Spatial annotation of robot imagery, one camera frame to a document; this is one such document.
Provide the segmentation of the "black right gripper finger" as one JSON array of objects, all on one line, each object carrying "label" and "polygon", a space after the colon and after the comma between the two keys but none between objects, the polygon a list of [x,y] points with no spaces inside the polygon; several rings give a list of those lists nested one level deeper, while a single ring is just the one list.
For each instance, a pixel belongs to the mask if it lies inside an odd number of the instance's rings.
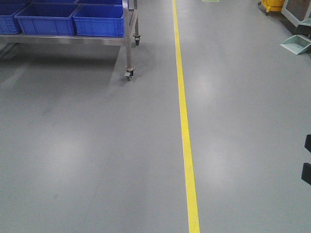
[{"label": "black right gripper finger", "polygon": [[311,185],[311,165],[309,163],[303,164],[301,179]]},{"label": "black right gripper finger", "polygon": [[311,134],[306,136],[304,147],[307,151],[311,152]]}]

